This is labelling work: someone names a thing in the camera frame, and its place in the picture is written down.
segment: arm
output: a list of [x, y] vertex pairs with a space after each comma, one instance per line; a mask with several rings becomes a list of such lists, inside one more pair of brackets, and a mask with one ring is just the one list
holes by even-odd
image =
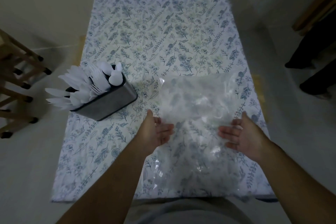
[[281, 206], [292, 223], [334, 223], [336, 196], [314, 180], [243, 113], [232, 122], [237, 127], [219, 127], [226, 146], [256, 161], [264, 171]]
[[123, 223], [145, 158], [169, 140], [173, 128], [148, 110], [133, 140], [57, 223]]

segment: forearm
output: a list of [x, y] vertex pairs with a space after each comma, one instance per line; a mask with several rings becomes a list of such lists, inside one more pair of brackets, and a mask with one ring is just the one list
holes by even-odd
[[141, 145], [132, 140], [59, 223], [123, 223], [145, 158]]
[[292, 223], [334, 223], [336, 196], [270, 142], [259, 162]]

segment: black pants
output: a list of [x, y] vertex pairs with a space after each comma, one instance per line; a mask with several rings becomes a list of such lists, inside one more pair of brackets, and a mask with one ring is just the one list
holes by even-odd
[[[336, 10], [331, 12], [305, 35], [286, 67], [306, 68], [319, 52], [336, 41]], [[312, 95], [327, 92], [327, 88], [336, 83], [336, 59], [300, 85], [300, 88]]]

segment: person's right arm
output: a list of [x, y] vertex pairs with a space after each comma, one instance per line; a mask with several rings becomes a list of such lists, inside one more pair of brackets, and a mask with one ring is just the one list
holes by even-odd
[[336, 223], [336, 196], [314, 180], [244, 112], [232, 122], [237, 127], [219, 127], [228, 148], [257, 162], [292, 223]]

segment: hand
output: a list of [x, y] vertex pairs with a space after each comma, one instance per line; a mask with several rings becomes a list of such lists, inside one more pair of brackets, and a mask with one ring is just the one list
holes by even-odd
[[263, 153], [271, 143], [263, 131], [246, 112], [243, 112], [241, 119], [234, 119], [231, 125], [241, 126], [243, 129], [220, 126], [218, 135], [230, 141], [225, 146], [242, 152], [255, 162], [261, 161]]
[[156, 147], [169, 141], [170, 135], [174, 133], [174, 124], [162, 124], [161, 118], [153, 117], [153, 112], [147, 110], [136, 136], [134, 137], [143, 146], [146, 156], [153, 153]]

